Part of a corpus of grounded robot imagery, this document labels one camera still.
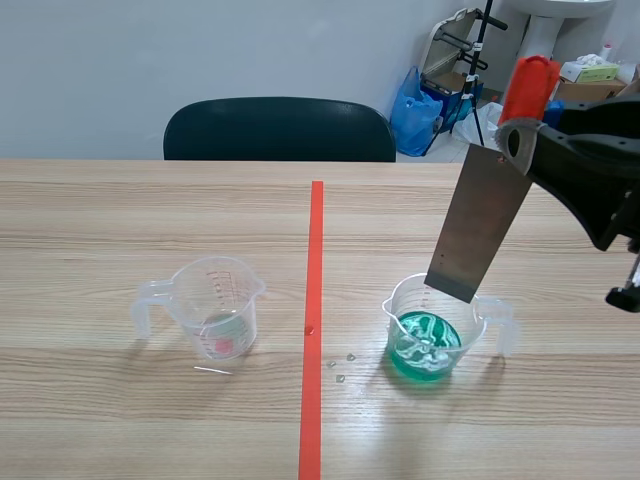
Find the empty measuring cup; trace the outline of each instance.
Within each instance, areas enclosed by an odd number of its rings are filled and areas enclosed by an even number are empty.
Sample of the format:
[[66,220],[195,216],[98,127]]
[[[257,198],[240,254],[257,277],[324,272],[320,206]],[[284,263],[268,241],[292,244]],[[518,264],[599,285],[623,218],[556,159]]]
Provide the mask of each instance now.
[[511,305],[483,297],[464,303],[425,285],[425,276],[405,278],[382,304],[391,319],[387,349],[398,370],[419,380],[448,375],[488,324],[500,326],[498,353],[511,354],[519,330]]
[[149,306],[162,305],[198,353],[224,360],[241,355],[255,340],[255,298],[264,291],[264,282],[244,262],[208,257],[183,267],[170,280],[140,285],[131,317],[138,337],[148,338]]

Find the white sink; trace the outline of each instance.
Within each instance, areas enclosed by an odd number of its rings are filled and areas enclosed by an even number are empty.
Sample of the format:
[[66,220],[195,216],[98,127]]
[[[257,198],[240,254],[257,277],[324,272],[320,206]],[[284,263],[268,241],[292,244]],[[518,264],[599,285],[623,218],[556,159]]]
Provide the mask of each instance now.
[[507,0],[521,12],[538,17],[586,18],[613,5],[614,0]]
[[614,2],[615,0],[507,0],[517,10],[531,15],[529,29],[518,57],[544,55],[551,58],[565,18],[592,17]]

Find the wooden table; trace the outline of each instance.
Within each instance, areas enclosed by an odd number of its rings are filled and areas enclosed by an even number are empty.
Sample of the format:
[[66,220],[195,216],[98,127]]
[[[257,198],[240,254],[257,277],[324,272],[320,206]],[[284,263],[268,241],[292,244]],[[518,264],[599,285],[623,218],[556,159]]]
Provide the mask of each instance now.
[[[538,188],[481,288],[514,305],[517,354],[490,331],[436,386],[389,368],[380,303],[427,268],[459,168],[1,161],[0,478],[296,479],[324,180],[324,479],[637,479],[640,319],[603,299],[632,258]],[[194,370],[160,309],[146,344],[129,319],[138,284],[216,254],[268,285],[231,376]]]

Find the tripod stand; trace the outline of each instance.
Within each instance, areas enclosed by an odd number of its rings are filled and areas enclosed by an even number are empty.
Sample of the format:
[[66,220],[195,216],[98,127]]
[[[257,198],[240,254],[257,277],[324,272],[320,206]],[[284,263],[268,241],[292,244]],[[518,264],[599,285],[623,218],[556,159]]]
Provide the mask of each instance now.
[[[480,137],[480,143],[482,144],[483,147],[484,147],[484,138],[482,138],[482,130],[480,128],[480,121],[478,120],[478,98],[477,98],[478,74],[476,73],[476,71],[478,70],[478,64],[483,63],[480,60],[480,52],[482,51],[484,36],[487,30],[487,25],[491,24],[501,30],[506,30],[508,28],[505,23],[490,17],[492,6],[493,6],[493,0],[487,0],[487,4],[485,6],[484,12],[482,12],[479,9],[476,10],[476,15],[478,16],[478,18],[482,19],[482,23],[480,25],[480,32],[478,33],[477,41],[471,44],[471,50],[473,51],[473,55],[471,56],[471,60],[469,62],[471,64],[471,66],[469,67],[469,73],[467,74],[467,78],[465,79],[464,87],[462,89],[462,94],[459,95],[456,105],[453,107],[453,109],[451,109],[449,115],[447,116],[447,118],[444,119],[444,122],[443,122],[443,125],[448,125],[449,121],[451,120],[451,117],[453,117],[453,122],[451,123],[449,134],[453,133],[453,127],[455,123],[458,121],[458,116],[460,115],[462,104],[464,103],[465,100],[471,100],[471,110],[473,111],[473,116],[476,121],[476,128],[478,129],[478,136]],[[441,37],[441,40],[456,47],[467,44],[467,42],[465,42],[464,40],[456,38],[450,34],[443,35]],[[461,48],[461,57],[463,59],[468,57],[468,54],[466,53],[466,49],[464,48]],[[427,148],[422,153],[423,157],[427,154],[427,152],[429,151],[433,143],[436,141],[436,139],[440,135],[440,131],[441,129],[438,129],[438,131],[433,135],[431,142],[429,142],[429,145],[427,145]]]

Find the black chair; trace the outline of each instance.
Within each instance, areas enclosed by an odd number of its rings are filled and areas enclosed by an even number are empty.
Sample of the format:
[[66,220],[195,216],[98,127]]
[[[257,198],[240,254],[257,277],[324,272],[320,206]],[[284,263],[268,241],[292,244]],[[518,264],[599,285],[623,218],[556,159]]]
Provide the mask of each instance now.
[[385,118],[356,103],[256,97],[188,105],[169,121],[165,160],[395,162]]

